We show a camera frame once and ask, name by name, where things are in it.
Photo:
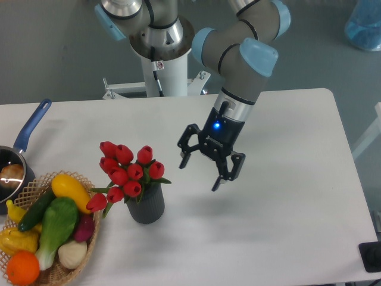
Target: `saucepan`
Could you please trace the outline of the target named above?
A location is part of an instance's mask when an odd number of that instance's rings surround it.
[[[22,156],[22,152],[26,151],[30,134],[51,104],[52,101],[49,99],[41,101],[18,134],[13,148],[0,146],[0,215],[7,213],[5,202],[14,201],[23,188],[36,177]]]

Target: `blue joint cap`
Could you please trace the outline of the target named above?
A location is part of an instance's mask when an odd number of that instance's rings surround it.
[[[246,38],[239,46],[239,52],[253,70],[262,76],[271,76],[278,60],[276,49],[253,38]]]
[[[192,41],[192,53],[195,59],[204,66],[202,62],[202,48],[204,47],[204,42],[208,37],[209,33],[215,29],[203,28],[195,35]]]
[[[290,11],[288,10],[287,6],[283,4],[280,0],[271,0],[272,3],[276,6],[279,12],[279,31],[278,35],[276,35],[276,38],[279,37],[281,34],[285,33],[285,31],[288,30],[291,24],[291,15]]]
[[[103,11],[100,4],[94,8],[95,15],[101,23],[102,27],[115,41],[120,41],[126,38],[126,36],[119,30],[119,28],[111,21],[106,12]]]

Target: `red radish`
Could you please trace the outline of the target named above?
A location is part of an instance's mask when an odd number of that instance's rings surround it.
[[[84,214],[78,223],[78,226],[73,234],[73,238],[81,243],[82,241],[87,241],[94,233],[95,224],[92,216],[89,214]]]

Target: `blue bottle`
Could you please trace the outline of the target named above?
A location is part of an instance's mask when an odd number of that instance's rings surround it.
[[[345,34],[357,48],[381,50],[381,0],[358,0],[345,25]]]

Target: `wicker basket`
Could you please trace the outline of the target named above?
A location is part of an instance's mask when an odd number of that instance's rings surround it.
[[[64,171],[60,171],[58,173],[48,173],[45,176],[41,176],[39,179],[35,179],[33,182],[30,182],[28,186],[25,187],[23,191],[15,199],[14,204],[16,206],[22,207],[23,209],[27,210],[37,200],[37,198],[40,195],[46,192],[46,190],[51,185],[52,179],[55,176],[57,176],[57,174],[60,174],[60,173],[65,173],[76,178],[78,181],[81,182],[81,184],[87,190],[90,190],[91,188],[94,187],[94,185],[92,185],[92,183],[87,178],[84,178],[82,175],[78,173],[70,173],[70,172],[64,172]],[[73,279],[75,279],[76,276],[78,276],[78,274],[86,266],[91,256],[91,253],[93,252],[96,237],[99,231],[101,212],[96,212],[94,214],[93,219],[95,222],[95,231],[91,239],[88,241],[88,252],[86,253],[86,256],[81,262],[81,264],[75,269],[66,269],[64,266],[60,264],[58,260],[58,255],[56,255],[53,266],[45,271],[41,271],[37,281],[35,281],[31,285],[65,285],[71,282]],[[11,228],[13,226],[17,226],[17,224],[13,220],[11,220],[9,217],[7,217],[7,220],[5,221],[5,226],[3,227],[3,229]],[[8,281],[8,283],[11,283],[6,273],[7,263],[9,259],[10,259],[10,256],[0,251],[0,269],[4,273],[3,277]]]

